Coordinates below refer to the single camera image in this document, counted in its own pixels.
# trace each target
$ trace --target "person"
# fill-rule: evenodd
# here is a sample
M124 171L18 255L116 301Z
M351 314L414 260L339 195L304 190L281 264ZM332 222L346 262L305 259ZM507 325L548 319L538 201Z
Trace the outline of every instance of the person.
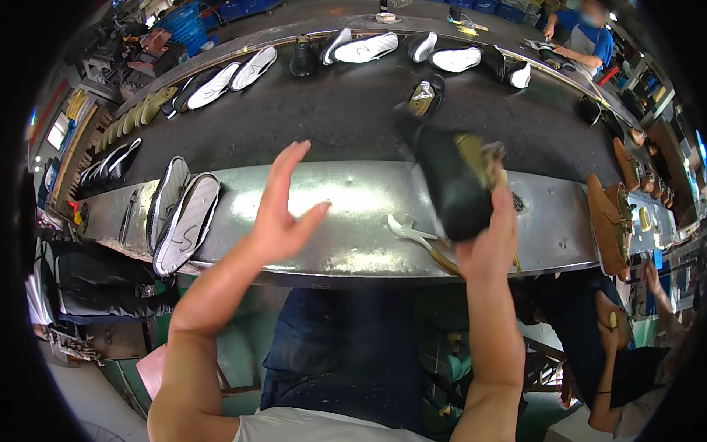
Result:
M295 142L280 153L252 231L175 307L161 389L148 414L151 441L428 440L405 293L292 290L263 364L261 410L221 415L216 336L263 265L297 255L332 209L322 202L299 221L287 210L292 170L309 149L309 141ZM525 348L507 274L518 233L508 188L497 187L491 201L490 226L456 250L467 281L474 380L453 441L515 438Z
M553 51L572 59L577 71L591 81L602 66L609 66L614 53L614 38L604 26L608 19L609 9L603 3L584 0L577 9L550 15L542 33L549 41L558 23L568 29L569 38L564 46Z
M609 277L599 269L538 278L534 300L562 342L577 387L590 409L589 425L615 437L635 436L667 392L691 339L672 312L653 264L643 281L655 297L665 346L635 348L626 312ZM617 314L611 328L609 314Z

